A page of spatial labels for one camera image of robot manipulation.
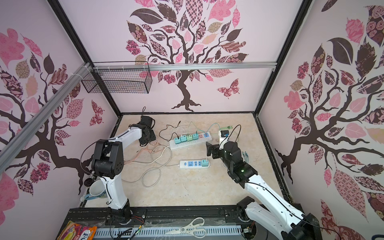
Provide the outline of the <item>long multicolour power strip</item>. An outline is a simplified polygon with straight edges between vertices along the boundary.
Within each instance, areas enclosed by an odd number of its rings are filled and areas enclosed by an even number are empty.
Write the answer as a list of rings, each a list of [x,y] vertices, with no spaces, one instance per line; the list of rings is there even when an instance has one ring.
[[[178,150],[188,148],[191,146],[204,144],[205,142],[211,141],[213,138],[209,132],[200,134],[182,135],[178,138],[174,138],[170,141],[169,147],[171,150]]]

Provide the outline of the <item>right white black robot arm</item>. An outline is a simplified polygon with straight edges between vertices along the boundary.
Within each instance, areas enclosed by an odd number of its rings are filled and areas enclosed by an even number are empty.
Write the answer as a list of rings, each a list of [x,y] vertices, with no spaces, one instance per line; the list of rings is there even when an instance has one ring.
[[[243,207],[249,220],[261,225],[278,240],[322,239],[314,215],[305,215],[270,188],[262,176],[243,160],[236,142],[229,141],[223,146],[207,142],[206,147],[207,156],[221,159],[229,177],[262,203],[249,202]]]

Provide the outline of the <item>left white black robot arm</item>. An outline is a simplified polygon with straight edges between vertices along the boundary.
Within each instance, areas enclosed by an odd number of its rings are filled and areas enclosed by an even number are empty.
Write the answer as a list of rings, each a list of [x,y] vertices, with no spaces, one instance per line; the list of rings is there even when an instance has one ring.
[[[155,123],[153,118],[142,115],[137,124],[129,125],[121,134],[93,143],[95,150],[91,162],[91,177],[85,180],[89,193],[83,199],[89,201],[105,195],[108,198],[107,213],[121,225],[127,225],[133,218],[121,175],[125,165],[124,149],[135,141],[139,141],[142,147],[155,141]]]

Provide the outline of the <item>small blue-socket power strip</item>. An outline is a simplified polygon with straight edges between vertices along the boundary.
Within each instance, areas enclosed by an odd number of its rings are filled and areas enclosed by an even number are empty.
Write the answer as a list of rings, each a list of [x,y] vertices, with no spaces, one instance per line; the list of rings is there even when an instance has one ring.
[[[202,167],[202,160],[182,160],[180,161],[179,169],[206,169],[210,166],[211,164],[208,167]]]

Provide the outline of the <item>white mug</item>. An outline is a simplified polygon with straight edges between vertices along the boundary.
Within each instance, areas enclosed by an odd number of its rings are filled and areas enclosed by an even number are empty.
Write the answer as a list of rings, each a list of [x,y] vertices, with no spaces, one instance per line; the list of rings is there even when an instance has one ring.
[[[107,198],[107,190],[104,186],[103,181],[97,180],[95,181],[89,189],[89,193],[84,196],[85,201],[91,201],[95,199],[105,199]]]

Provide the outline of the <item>red yellow snack packet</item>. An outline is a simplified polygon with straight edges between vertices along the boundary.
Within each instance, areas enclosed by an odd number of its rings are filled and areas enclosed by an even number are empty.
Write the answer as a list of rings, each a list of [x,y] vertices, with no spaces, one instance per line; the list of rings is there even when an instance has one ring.
[[[92,240],[96,231],[97,227],[88,227],[69,221],[57,240]]]

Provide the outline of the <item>black mounting rail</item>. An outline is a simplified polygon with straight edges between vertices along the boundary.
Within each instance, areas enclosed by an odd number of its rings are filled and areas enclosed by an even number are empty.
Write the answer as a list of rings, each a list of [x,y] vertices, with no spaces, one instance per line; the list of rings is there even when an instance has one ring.
[[[159,223],[161,221],[171,222],[173,220],[188,220],[197,217],[204,219],[225,220],[226,223],[250,224],[245,211],[237,205],[221,206],[174,206],[174,207],[130,207],[131,213],[123,217],[111,208],[75,208],[70,209],[63,222],[63,227],[68,221],[84,223],[113,223],[142,224]]]

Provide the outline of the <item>white handled scissors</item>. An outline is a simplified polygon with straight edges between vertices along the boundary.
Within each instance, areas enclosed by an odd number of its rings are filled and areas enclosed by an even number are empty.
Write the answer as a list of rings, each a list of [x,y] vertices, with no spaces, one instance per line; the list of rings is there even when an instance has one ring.
[[[184,227],[166,232],[166,235],[190,235],[197,239],[202,239],[207,235],[207,230],[204,228],[204,225],[205,219],[198,217]]]

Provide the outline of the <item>aluminium frame bar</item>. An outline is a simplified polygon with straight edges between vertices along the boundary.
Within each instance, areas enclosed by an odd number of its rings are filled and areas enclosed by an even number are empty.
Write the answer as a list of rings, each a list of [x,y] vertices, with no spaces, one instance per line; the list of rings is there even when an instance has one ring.
[[[34,117],[28,121],[17,134],[1,151],[1,173],[3,173],[10,163],[16,158],[19,152],[28,144],[31,138],[37,133],[45,121],[53,114],[70,91],[92,70],[122,69],[122,70],[148,70],[148,71],[174,71],[174,70],[215,70],[215,69],[274,69],[276,62],[242,62],[242,63],[219,63],[219,64],[171,64],[171,65],[121,65],[121,66],[96,66],[92,67],[89,63],[80,66],[64,83],[56,94],[39,110]]]

